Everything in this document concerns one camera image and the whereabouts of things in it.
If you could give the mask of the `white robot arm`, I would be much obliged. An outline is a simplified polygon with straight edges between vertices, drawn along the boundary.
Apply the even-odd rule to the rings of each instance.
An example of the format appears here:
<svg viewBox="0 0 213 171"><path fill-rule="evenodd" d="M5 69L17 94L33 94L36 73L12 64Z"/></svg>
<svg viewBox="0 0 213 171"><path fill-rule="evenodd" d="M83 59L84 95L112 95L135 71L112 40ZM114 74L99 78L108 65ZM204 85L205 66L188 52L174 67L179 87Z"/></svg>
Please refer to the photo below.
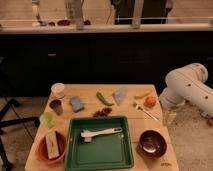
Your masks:
<svg viewBox="0 0 213 171"><path fill-rule="evenodd" d="M207 79L208 71L200 63L174 69L166 75L166 87L159 95L165 126L174 120L175 110L181 108L186 101L201 109L202 116L213 119L213 88L205 84Z"/></svg>

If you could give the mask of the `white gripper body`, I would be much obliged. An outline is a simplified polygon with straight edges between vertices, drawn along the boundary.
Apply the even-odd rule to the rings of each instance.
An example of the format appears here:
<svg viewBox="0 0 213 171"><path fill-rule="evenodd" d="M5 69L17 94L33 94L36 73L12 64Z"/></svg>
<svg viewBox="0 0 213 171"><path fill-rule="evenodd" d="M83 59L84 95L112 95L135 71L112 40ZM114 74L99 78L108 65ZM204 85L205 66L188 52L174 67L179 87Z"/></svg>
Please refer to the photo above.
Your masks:
<svg viewBox="0 0 213 171"><path fill-rule="evenodd" d="M182 104L182 100L180 98L173 98L170 96L161 95L159 100L163 111L167 114L174 113Z"/></svg>

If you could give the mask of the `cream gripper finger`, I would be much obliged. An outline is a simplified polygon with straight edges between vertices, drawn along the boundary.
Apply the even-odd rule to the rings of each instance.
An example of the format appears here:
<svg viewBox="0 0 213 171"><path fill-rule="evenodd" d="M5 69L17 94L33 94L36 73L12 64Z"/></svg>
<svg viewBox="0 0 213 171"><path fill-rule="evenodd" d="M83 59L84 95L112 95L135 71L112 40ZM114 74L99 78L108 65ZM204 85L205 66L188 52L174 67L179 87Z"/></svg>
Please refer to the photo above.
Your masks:
<svg viewBox="0 0 213 171"><path fill-rule="evenodd" d="M170 125L173 122L173 120L175 119L175 117L176 117L175 112L165 112L163 114L163 125L164 126Z"/></svg>

